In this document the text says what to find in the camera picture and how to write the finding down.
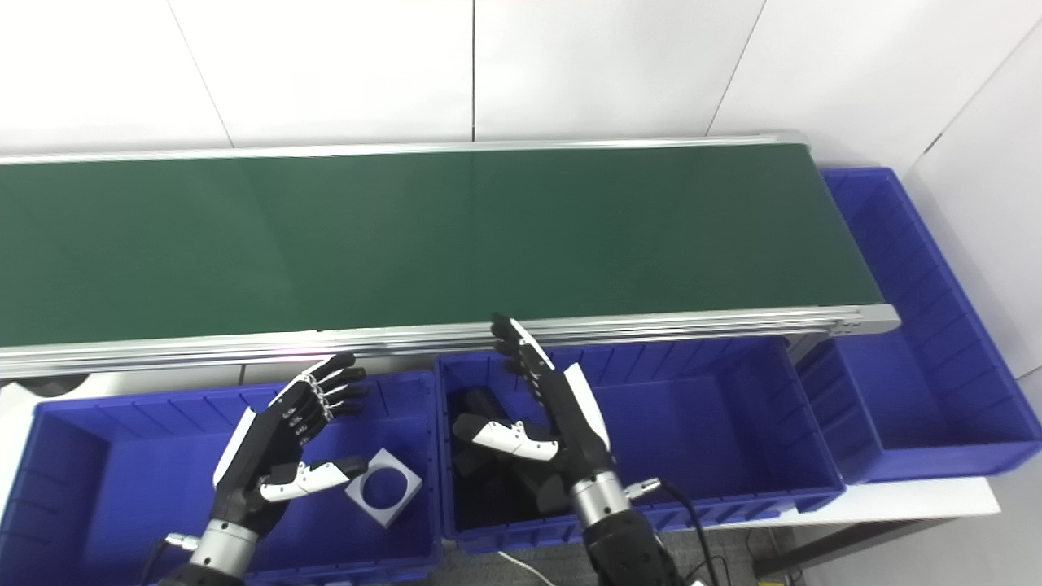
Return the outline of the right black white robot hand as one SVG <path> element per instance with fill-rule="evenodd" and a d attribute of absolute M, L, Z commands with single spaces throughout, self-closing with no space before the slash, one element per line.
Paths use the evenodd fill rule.
<path fill-rule="evenodd" d="M 592 417 L 595 401 L 580 364 L 563 368 L 516 319 L 492 315 L 496 352 L 505 357 L 505 371 L 523 379 L 549 423 L 547 439 L 536 439 L 521 422 L 511 424 L 476 414 L 462 414 L 453 422 L 458 440 L 549 463 L 561 475 L 563 488 L 577 493 L 615 470 L 603 422 Z"/>

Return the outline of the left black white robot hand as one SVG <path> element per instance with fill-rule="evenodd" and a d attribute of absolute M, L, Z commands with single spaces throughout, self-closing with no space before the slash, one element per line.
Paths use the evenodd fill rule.
<path fill-rule="evenodd" d="M 245 409 L 213 472 L 210 519 L 265 538 L 290 500 L 349 483 L 369 465 L 361 457 L 302 460 L 303 448 L 338 417 L 361 412 L 368 390 L 355 356 L 327 357 L 291 379 L 265 409 Z"/>

